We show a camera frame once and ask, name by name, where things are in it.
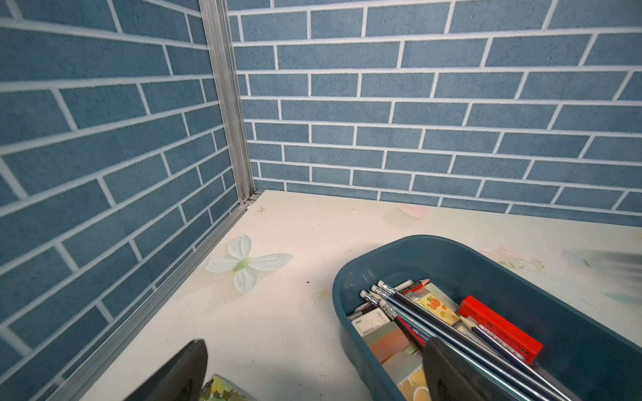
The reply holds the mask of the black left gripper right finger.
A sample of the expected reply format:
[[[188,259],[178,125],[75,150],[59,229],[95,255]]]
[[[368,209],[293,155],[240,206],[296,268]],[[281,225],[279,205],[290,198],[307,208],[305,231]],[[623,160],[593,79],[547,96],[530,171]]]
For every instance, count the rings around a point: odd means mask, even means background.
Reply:
[[[479,373],[444,341],[429,338],[422,352],[432,400],[506,400],[507,392]]]

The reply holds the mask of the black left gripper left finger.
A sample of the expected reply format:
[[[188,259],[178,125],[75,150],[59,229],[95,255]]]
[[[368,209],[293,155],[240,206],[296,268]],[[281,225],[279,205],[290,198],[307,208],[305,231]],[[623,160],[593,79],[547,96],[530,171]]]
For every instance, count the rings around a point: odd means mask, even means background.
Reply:
[[[205,341],[192,340],[125,400],[199,400],[207,358]]]

